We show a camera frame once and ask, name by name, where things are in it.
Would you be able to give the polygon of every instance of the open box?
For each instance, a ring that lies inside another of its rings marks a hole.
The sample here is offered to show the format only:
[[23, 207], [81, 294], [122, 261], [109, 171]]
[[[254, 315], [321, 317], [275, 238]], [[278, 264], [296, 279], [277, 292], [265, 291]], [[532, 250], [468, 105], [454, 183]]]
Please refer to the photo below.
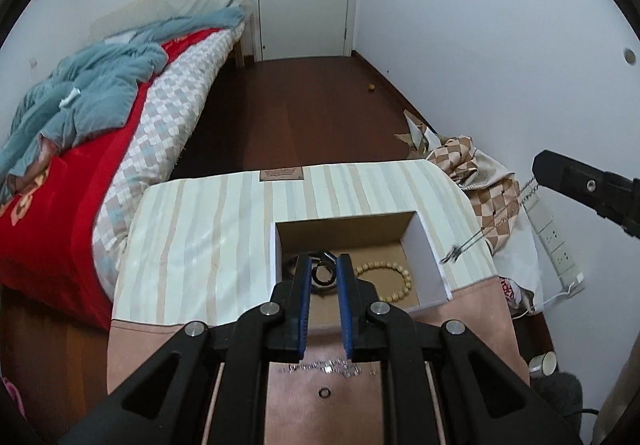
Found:
[[[282, 281], [282, 263], [299, 253], [328, 250], [351, 256], [355, 270], [371, 261], [398, 263], [411, 273], [413, 288], [394, 303], [412, 315], [449, 301], [451, 290], [432, 238], [418, 212], [274, 222], [271, 227], [271, 279]], [[372, 282], [378, 295], [391, 295], [404, 285], [399, 273], [381, 268], [359, 277]], [[310, 332], [340, 329], [337, 289], [311, 295]]]

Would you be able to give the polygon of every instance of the brown floor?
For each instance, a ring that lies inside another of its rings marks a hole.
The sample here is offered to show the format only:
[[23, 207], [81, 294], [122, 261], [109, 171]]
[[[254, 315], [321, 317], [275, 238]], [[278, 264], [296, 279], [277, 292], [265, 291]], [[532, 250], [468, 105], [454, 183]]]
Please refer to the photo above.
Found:
[[0, 314], [2, 374], [20, 390], [31, 426], [53, 443], [106, 396], [108, 334], [9, 288]]
[[[403, 159], [403, 107], [377, 78], [354, 58], [227, 65], [172, 178]], [[0, 335], [2, 372], [47, 442], [106, 395], [106, 333], [4, 289]]]
[[225, 68], [172, 178], [404, 159], [402, 111], [353, 57]]

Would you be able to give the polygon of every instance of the blue gripper pad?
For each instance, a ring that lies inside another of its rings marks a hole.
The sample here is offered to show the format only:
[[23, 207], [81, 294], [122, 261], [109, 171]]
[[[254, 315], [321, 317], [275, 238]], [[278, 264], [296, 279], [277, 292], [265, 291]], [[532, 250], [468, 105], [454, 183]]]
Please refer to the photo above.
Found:
[[300, 299], [300, 333], [298, 335], [298, 355], [300, 360], [305, 356], [306, 332], [309, 327], [309, 304], [311, 302], [311, 259], [307, 259], [305, 282]]
[[351, 306], [347, 292], [343, 260], [338, 259], [336, 264], [336, 282], [338, 285], [338, 303], [340, 304], [340, 325], [342, 327], [342, 345], [347, 352], [347, 358], [351, 360], [353, 356], [353, 319], [351, 317]]

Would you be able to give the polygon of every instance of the blue blanket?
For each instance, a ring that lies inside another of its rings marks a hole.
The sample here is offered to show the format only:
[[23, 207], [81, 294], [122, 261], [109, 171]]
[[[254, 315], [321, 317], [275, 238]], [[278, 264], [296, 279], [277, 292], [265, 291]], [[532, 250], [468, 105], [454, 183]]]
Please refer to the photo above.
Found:
[[138, 83], [158, 75], [166, 65], [159, 43], [206, 28], [235, 28], [243, 18], [242, 10], [234, 7], [170, 19], [139, 28], [127, 44], [101, 41], [63, 59], [18, 106], [0, 150], [0, 205], [14, 192], [7, 187], [7, 176], [25, 175], [40, 154], [42, 138], [63, 152], [125, 125]]

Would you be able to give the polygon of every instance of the red blanket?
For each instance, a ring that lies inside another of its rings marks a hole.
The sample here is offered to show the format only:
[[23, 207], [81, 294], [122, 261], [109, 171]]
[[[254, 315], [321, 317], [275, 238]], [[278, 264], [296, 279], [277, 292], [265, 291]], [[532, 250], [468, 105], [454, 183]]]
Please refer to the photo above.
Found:
[[[162, 47], [175, 60], [218, 29]], [[0, 282], [93, 326], [108, 329], [111, 301], [94, 268], [95, 218], [140, 123], [153, 79], [138, 86], [126, 125], [54, 157], [38, 187], [0, 208]]]

